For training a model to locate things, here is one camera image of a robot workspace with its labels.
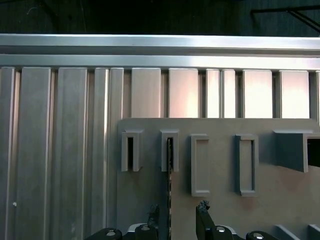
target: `gray block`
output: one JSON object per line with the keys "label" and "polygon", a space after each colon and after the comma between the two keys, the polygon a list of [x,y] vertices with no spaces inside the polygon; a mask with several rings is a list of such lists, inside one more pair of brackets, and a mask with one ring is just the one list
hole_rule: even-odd
{"label": "gray block", "polygon": [[308,140],[319,139],[310,130],[275,130],[277,163],[285,168],[308,172]]}
{"label": "gray block", "polygon": [[320,239],[320,228],[316,225],[308,225],[308,240],[319,240]]}
{"label": "gray block", "polygon": [[279,237],[281,240],[300,240],[296,237],[292,232],[286,229],[282,225],[276,225],[276,236]]}

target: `rectangular slot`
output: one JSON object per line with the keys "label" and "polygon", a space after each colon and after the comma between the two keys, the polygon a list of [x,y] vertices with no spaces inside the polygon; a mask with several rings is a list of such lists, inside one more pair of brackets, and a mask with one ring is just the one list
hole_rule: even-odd
{"label": "rectangular slot", "polygon": [[220,71],[206,70],[206,117],[220,117]]}
{"label": "rectangular slot", "polygon": [[198,70],[169,69],[169,118],[198,118],[199,113]]}
{"label": "rectangular slot", "polygon": [[179,131],[176,129],[161,130],[161,171],[168,171],[168,144],[171,141],[172,168],[179,171]]}
{"label": "rectangular slot", "polygon": [[241,196],[256,195],[256,168],[259,162],[258,137],[252,134],[237,135],[238,186]]}
{"label": "rectangular slot", "polygon": [[232,69],[222,70],[220,73],[220,101],[221,118],[236,118],[236,72]]}
{"label": "rectangular slot", "polygon": [[142,167],[141,161],[141,133],[142,131],[125,131],[122,133],[121,171],[132,169],[138,172]]}
{"label": "rectangular slot", "polygon": [[320,138],[307,139],[308,165],[320,168]]}
{"label": "rectangular slot", "polygon": [[167,170],[170,171],[174,166],[174,139],[168,137],[166,139],[166,159],[167,159]]}
{"label": "rectangular slot", "polygon": [[191,135],[191,195],[208,197],[210,195],[209,136]]}
{"label": "rectangular slot", "polygon": [[244,118],[273,117],[273,81],[269,70],[244,70],[242,73]]}
{"label": "rectangular slot", "polygon": [[307,71],[280,71],[278,109],[283,119],[310,117],[309,73]]}
{"label": "rectangular slot", "polygon": [[131,81],[131,117],[160,118],[161,70],[133,68]]}

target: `metal panel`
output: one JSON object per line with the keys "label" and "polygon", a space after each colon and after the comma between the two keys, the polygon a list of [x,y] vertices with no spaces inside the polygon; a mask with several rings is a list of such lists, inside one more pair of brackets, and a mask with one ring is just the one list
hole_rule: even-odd
{"label": "metal panel", "polygon": [[243,71],[243,117],[273,117],[273,83],[271,71]]}
{"label": "metal panel", "polygon": [[109,70],[94,71],[91,233],[106,227]]}
{"label": "metal panel", "polygon": [[0,239],[13,239],[16,201],[16,155],[19,77],[12,67],[0,69]]}
{"label": "metal panel", "polygon": [[16,239],[49,237],[51,70],[23,68],[17,149]]}
{"label": "metal panel", "polygon": [[161,117],[161,70],[159,68],[133,68],[131,91],[132,118]]}
{"label": "metal panel", "polygon": [[109,67],[115,68],[197,68],[307,70],[320,69],[320,58],[284,56],[202,56],[202,55],[37,55],[0,54],[0,66]]}
{"label": "metal panel", "polygon": [[124,69],[110,70],[106,224],[117,226],[118,121],[123,118]]}
{"label": "metal panel", "polygon": [[220,117],[220,71],[206,70],[206,117]]}
{"label": "metal panel", "polygon": [[243,53],[252,50],[259,50],[262,54],[301,54],[301,52],[316,54],[319,51],[319,39],[317,37],[256,37],[256,36],[187,36],[187,35],[36,35],[36,34],[0,34],[0,46],[6,46],[4,53],[16,49],[17,51],[28,52],[36,47],[41,47],[39,52],[52,51],[56,54],[67,54],[74,51],[88,52],[96,49],[97,53],[103,53],[106,49],[119,49],[127,52],[128,49],[135,49],[135,52],[145,55],[149,49],[155,48],[168,54],[168,49],[176,50],[178,53],[191,53],[196,50],[206,49],[229,50],[229,53]]}
{"label": "metal panel", "polygon": [[237,115],[236,105],[236,72],[221,71],[221,117],[233,119]]}
{"label": "metal panel", "polygon": [[83,239],[87,70],[60,68],[56,98],[52,237]]}
{"label": "metal panel", "polygon": [[281,71],[279,73],[280,96],[278,107],[283,119],[308,119],[309,74],[307,71]]}
{"label": "metal panel", "polygon": [[198,117],[198,71],[196,69],[169,69],[169,118]]}

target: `gray plastic panel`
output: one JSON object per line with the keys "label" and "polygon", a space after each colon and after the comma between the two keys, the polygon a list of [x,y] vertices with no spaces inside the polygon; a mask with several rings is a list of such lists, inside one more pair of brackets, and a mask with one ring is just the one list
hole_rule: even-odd
{"label": "gray plastic panel", "polygon": [[[307,226],[320,224],[319,213],[314,210],[319,208],[320,191],[316,189],[320,182],[320,167],[308,166],[309,172],[301,173],[278,166],[274,133],[277,130],[319,133],[319,125],[315,120],[130,118],[119,122],[118,136],[127,129],[144,130],[143,148],[146,151],[141,152],[141,160],[148,164],[144,164],[138,173],[130,174],[128,171],[118,175],[117,227],[121,230],[128,229],[132,223],[145,222],[145,214],[150,204],[155,203],[153,201],[160,203],[161,214],[166,215],[161,209],[161,204],[162,208],[166,208],[162,202],[166,198],[162,193],[166,188],[161,183],[164,181],[166,184],[166,173],[161,172],[159,164],[155,163],[162,150],[159,139],[163,129],[179,130],[179,172],[173,172],[171,178],[173,240],[196,239],[195,208],[202,199],[210,201],[209,213],[216,224],[231,226],[242,237],[253,230],[274,234],[275,225],[278,224],[297,238],[305,239]],[[192,196],[192,134],[206,134],[209,138],[208,197]],[[248,134],[258,138],[259,165],[255,169],[255,197],[241,197],[238,192],[235,139],[236,135]],[[130,199],[130,205],[134,208],[128,206],[127,199]],[[141,211],[143,214],[137,216],[136,213]]]}

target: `vertical metal slat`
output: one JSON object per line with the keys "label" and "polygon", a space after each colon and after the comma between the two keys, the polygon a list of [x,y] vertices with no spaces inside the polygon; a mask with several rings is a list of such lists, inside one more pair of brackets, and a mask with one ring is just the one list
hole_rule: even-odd
{"label": "vertical metal slat", "polygon": [[83,239],[87,70],[60,68],[56,97],[53,239]]}
{"label": "vertical metal slat", "polygon": [[94,72],[91,234],[106,227],[109,70]]}
{"label": "vertical metal slat", "polygon": [[215,69],[206,70],[206,117],[220,117],[220,71]]}
{"label": "vertical metal slat", "polygon": [[14,238],[19,74],[0,69],[0,239]]}
{"label": "vertical metal slat", "polygon": [[221,117],[234,119],[237,116],[236,72],[232,69],[220,73]]}
{"label": "vertical metal slat", "polygon": [[131,91],[132,118],[160,118],[163,115],[159,68],[133,68]]}
{"label": "vertical metal slat", "polygon": [[48,239],[51,70],[23,68],[17,149],[16,239]]}
{"label": "vertical metal slat", "polygon": [[169,69],[169,118],[199,117],[199,79],[196,69]]}
{"label": "vertical metal slat", "polygon": [[276,116],[283,119],[308,119],[309,73],[307,71],[280,71],[277,80]]}
{"label": "vertical metal slat", "polygon": [[124,113],[124,69],[110,70],[107,151],[106,225],[117,226],[118,121]]}
{"label": "vertical metal slat", "polygon": [[320,123],[320,72],[309,73],[310,118]]}
{"label": "vertical metal slat", "polygon": [[243,117],[271,119],[273,117],[272,72],[244,70],[242,77]]}

